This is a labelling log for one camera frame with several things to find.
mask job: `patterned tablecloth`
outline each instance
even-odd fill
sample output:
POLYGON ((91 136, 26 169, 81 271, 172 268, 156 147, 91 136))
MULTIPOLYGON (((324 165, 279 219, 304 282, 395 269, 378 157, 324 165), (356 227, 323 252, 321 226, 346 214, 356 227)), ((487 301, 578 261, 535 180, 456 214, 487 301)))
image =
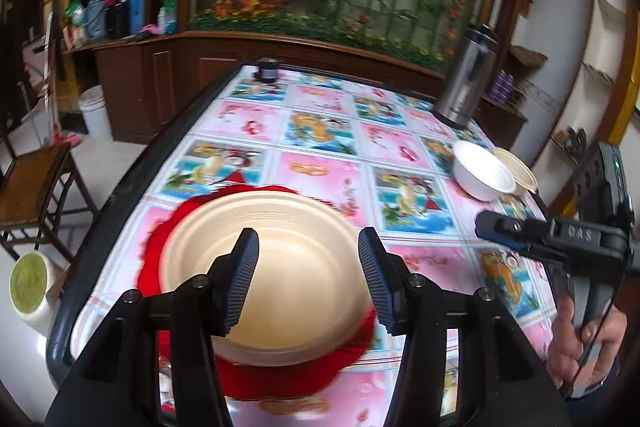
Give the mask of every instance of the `patterned tablecloth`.
MULTIPOLYGON (((474 233, 478 212, 542 218, 530 196, 491 205, 467 195, 451 176, 452 144, 492 144, 472 123, 452 130, 431 104, 378 87, 280 70, 270 86, 245 66, 203 113, 158 171, 124 226, 94 291, 78 316, 77 357, 120 295, 136 284, 146 238, 186 198, 208 194, 241 171, 254 185, 280 184, 330 201, 356 227, 376 227, 388 251, 401 255, 447 290, 473 293, 492 283, 541 357, 556 310, 542 265, 474 233)), ((455 409, 458 338, 449 330, 442 412, 455 409)), ((383 424, 404 337, 376 323, 370 350, 324 390, 296 400, 229 400, 234 425, 376 427, 383 424)))

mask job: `chair seat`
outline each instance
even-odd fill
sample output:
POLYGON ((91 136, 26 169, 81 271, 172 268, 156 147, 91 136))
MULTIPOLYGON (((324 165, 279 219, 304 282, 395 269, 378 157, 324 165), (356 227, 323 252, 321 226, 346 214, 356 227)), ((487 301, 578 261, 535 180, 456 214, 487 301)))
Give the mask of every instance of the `chair seat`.
POLYGON ((0 229, 39 221, 70 150, 67 143, 43 147, 11 163, 0 187, 0 229))

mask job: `brown stool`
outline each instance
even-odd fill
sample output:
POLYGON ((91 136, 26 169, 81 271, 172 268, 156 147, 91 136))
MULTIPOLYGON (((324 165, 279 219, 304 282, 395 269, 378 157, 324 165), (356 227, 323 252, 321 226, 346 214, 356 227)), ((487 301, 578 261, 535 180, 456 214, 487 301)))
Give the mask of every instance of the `brown stool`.
POLYGON ((50 243, 71 263, 71 252, 58 238, 62 216, 91 211, 95 217, 98 212, 71 156, 71 146, 53 145, 16 156, 0 126, 0 142, 3 140, 12 162, 4 175, 0 172, 0 245, 17 261, 15 245, 33 244, 37 250, 50 243), (68 174, 66 180, 61 179, 64 174, 68 174), (74 181, 87 206, 63 210, 74 181), (56 197, 58 182, 62 191, 56 197), (38 232, 31 236, 26 229, 38 232))

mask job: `wooden counter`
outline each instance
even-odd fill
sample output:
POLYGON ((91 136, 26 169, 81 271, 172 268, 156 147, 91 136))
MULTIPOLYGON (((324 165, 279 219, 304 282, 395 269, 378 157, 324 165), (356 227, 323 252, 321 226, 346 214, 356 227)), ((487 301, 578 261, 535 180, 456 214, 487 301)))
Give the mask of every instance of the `wooden counter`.
MULTIPOLYGON (((333 71, 421 97, 436 97, 436 71, 356 48, 284 36, 240 32, 184 32, 105 41, 67 52, 95 54, 113 137, 148 143, 181 108, 237 62, 274 57, 285 64, 333 71)), ((476 118, 488 137, 510 148, 527 121, 512 108, 482 99, 476 118)))

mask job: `beige bowl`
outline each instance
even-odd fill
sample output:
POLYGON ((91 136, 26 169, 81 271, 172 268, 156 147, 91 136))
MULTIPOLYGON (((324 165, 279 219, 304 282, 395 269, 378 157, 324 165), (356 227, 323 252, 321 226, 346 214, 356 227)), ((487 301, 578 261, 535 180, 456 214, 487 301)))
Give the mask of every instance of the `beige bowl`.
POLYGON ((238 324, 212 338, 216 353, 246 365, 290 365, 348 341, 372 307, 358 232, 326 204, 296 194, 242 192, 193 211, 162 250, 162 291, 206 273, 244 227, 258 233, 260 255, 238 324))
POLYGON ((494 155, 511 171, 514 179, 516 180, 516 189, 513 192, 515 196, 521 196, 528 190, 535 192, 538 188, 538 181, 533 175, 533 172, 529 170, 529 167, 524 165, 522 161, 515 155, 511 154, 508 150, 501 149, 499 147, 494 149, 494 155))

